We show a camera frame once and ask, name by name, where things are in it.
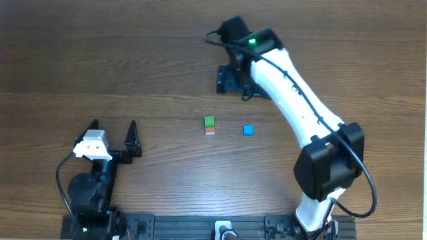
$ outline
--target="wooden surface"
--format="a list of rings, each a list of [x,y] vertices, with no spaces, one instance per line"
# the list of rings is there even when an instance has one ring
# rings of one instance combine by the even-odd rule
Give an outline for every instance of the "wooden surface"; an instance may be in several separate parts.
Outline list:
[[[120,166],[114,194],[128,213],[291,213],[301,191],[290,126],[271,101],[215,94],[227,57],[202,38],[241,15],[271,27],[320,99],[364,128],[378,210],[357,221],[359,238],[420,239],[425,12],[421,0],[1,1],[0,237],[59,237],[55,169],[93,118],[116,149],[137,121],[143,157]],[[65,187],[89,168],[68,163]],[[363,177],[342,202],[369,208]]]

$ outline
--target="wire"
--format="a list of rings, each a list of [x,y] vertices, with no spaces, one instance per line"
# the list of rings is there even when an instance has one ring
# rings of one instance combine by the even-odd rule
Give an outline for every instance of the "wire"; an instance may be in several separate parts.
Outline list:
[[[62,200],[64,201],[65,206],[66,206],[66,208],[67,208],[67,210],[68,210],[68,212],[69,212],[69,214],[71,216],[71,220],[74,222],[75,227],[77,229],[82,230],[82,228],[80,227],[79,222],[77,221],[77,219],[75,218],[75,216],[73,214],[73,211],[71,210],[71,207],[69,206],[69,203],[68,203],[68,200],[67,200],[67,196],[65,196],[64,189],[62,188],[62,184],[61,184],[61,169],[62,169],[62,166],[64,166],[64,164],[68,160],[70,160],[72,157],[74,157],[74,156],[75,156],[74,152],[70,152],[70,154],[66,158],[64,158],[64,160],[62,160],[62,162],[58,165],[58,168],[56,168],[56,183],[58,184],[58,189],[59,189],[59,193],[61,194]]]
[[[228,49],[234,50],[234,51],[239,51],[241,53],[245,53],[246,55],[255,57],[256,59],[261,59],[264,60],[266,63],[270,64],[271,66],[275,67],[278,71],[280,71],[281,73],[283,73],[284,78],[288,78],[291,83],[294,85],[294,88],[296,89],[296,91],[304,98],[304,100],[306,101],[306,103],[308,104],[308,106],[310,107],[310,109],[313,111],[313,114],[317,117],[318,121],[325,126],[325,128],[331,132],[332,136],[335,137],[343,146],[345,149],[347,149],[347,152],[353,157],[353,159],[356,161],[357,165],[363,170],[366,180],[368,180],[369,186],[371,188],[371,193],[372,193],[372,204],[371,204],[371,208],[369,209],[368,212],[363,213],[363,214],[357,214],[357,213],[353,213],[350,210],[348,210],[346,207],[344,207],[337,199],[331,199],[341,210],[343,210],[345,213],[347,213],[350,216],[353,217],[359,217],[359,218],[364,218],[364,217],[369,217],[371,216],[371,214],[373,214],[376,210],[376,206],[377,206],[377,194],[376,194],[376,186],[374,183],[374,180],[372,179],[371,175],[369,174],[369,171],[367,170],[367,168],[365,167],[365,164],[363,164],[362,160],[360,160],[359,156],[357,156],[357,154],[354,152],[354,150],[347,144],[347,142],[342,139],[341,136],[339,136],[324,120],[323,117],[320,116],[320,114],[317,112],[316,108],[313,106],[313,104],[310,102],[310,100],[308,99],[307,95],[304,93],[304,91],[302,91],[301,87],[295,82],[294,79],[292,79],[292,77],[288,74],[287,71],[284,71],[281,67],[279,67],[277,64],[275,64],[274,62],[270,61],[269,59],[267,59],[266,57],[262,56],[259,53],[256,53],[254,51],[252,51],[251,49],[245,48],[245,47],[240,47],[234,44],[229,44],[229,43],[219,43],[217,41],[211,41],[209,40],[209,36],[217,33],[216,31],[210,31],[209,33],[206,34],[205,36],[205,42],[212,44],[212,45],[216,45],[216,46],[222,46],[222,47],[226,47]]]

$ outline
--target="green cube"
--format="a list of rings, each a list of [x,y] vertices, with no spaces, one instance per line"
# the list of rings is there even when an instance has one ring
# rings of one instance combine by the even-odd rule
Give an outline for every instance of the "green cube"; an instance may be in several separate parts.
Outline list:
[[[213,128],[215,127],[214,117],[205,117],[205,128]]]

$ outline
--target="blue cube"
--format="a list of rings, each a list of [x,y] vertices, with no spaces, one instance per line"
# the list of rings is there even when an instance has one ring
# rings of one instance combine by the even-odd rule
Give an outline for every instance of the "blue cube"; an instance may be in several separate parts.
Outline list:
[[[254,126],[244,125],[243,126],[243,135],[244,136],[253,136],[254,135]]]

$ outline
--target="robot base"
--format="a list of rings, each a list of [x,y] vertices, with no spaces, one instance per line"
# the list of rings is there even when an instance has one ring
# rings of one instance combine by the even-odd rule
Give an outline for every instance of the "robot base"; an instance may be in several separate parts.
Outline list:
[[[216,221],[231,221],[240,240],[291,240],[291,215],[267,217],[155,217],[127,214],[130,239],[135,240],[212,240]],[[356,225],[351,217],[332,217],[334,227],[323,232],[323,240],[354,240]],[[63,220],[61,239],[72,239],[69,216]]]

